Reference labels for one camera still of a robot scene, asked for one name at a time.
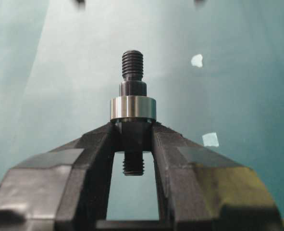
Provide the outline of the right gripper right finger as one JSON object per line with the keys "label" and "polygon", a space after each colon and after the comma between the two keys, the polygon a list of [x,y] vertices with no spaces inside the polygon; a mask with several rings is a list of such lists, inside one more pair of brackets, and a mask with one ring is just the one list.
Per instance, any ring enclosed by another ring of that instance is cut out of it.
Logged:
{"label": "right gripper right finger", "polygon": [[151,129],[160,219],[176,231],[281,231],[256,172],[155,123]]}

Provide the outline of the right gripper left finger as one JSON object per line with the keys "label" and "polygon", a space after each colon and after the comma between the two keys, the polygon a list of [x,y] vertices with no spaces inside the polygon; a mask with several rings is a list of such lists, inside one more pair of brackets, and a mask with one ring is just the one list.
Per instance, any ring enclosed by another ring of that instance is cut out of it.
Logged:
{"label": "right gripper left finger", "polygon": [[35,155],[0,183],[0,231],[91,231],[107,216],[114,152],[108,123]]}

